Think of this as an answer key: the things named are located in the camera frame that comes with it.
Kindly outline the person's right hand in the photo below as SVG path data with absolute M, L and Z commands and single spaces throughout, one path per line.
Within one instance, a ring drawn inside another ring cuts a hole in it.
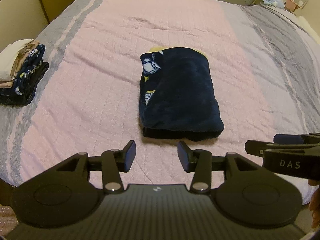
M 319 226 L 320 221 L 320 187 L 319 187 L 319 181 L 316 180 L 308 180 L 308 184 L 310 186 L 318 186 L 318 189 L 313 193 L 310 204 L 309 204 L 309 210 L 312 212 L 312 224 L 311 227 L 313 229 L 317 228 Z

